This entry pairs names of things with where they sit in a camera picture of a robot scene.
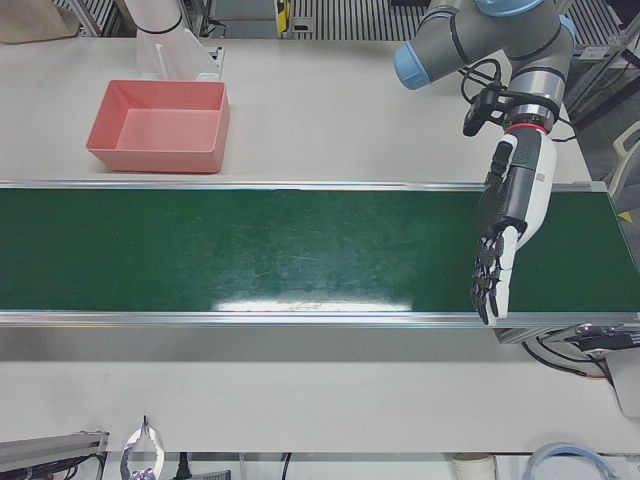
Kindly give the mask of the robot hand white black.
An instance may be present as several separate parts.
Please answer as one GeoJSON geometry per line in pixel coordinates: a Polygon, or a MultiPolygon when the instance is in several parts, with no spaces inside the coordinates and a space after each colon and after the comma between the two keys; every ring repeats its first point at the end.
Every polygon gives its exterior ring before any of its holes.
{"type": "Polygon", "coordinates": [[[471,286],[474,308],[486,325],[508,316],[516,253],[544,222],[556,160],[554,142],[533,127],[509,130],[496,146],[476,215],[471,286]]]}

